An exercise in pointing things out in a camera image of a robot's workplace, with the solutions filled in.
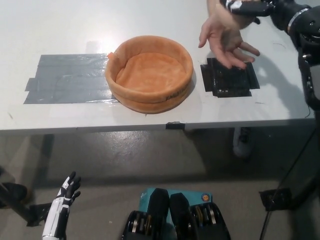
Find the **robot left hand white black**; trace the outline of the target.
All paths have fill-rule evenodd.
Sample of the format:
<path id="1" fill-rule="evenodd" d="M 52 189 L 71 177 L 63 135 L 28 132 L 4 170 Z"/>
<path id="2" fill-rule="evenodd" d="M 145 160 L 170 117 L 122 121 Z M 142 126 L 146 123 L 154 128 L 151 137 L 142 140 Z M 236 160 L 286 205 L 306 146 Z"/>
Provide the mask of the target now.
<path id="1" fill-rule="evenodd" d="M 81 177 L 73 171 L 61 185 L 52 201 L 42 232 L 43 240 L 66 240 L 70 208 L 81 192 Z"/>

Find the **robot right hand white black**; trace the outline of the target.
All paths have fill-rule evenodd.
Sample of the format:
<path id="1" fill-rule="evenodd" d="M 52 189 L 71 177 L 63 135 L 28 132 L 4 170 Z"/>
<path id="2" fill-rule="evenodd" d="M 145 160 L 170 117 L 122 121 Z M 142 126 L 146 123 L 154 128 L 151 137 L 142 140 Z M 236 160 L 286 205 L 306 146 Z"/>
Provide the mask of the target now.
<path id="1" fill-rule="evenodd" d="M 257 25 L 261 23 L 258 17 L 270 16 L 275 7 L 268 0 L 221 0 L 220 3 L 232 14 L 253 18 Z"/>

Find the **person's bare hand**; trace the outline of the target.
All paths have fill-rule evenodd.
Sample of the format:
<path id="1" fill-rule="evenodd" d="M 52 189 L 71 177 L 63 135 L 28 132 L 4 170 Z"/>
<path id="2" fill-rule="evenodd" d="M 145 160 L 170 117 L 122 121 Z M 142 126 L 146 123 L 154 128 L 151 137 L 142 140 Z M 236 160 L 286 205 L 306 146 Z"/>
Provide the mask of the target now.
<path id="1" fill-rule="evenodd" d="M 258 49 L 243 40 L 240 32 L 253 23 L 254 18 L 232 14 L 219 0 L 208 0 L 206 5 L 208 18 L 201 27 L 198 47 L 209 43 L 210 50 L 223 66 L 245 69 L 246 62 L 255 61 L 252 55 L 260 55 Z"/>

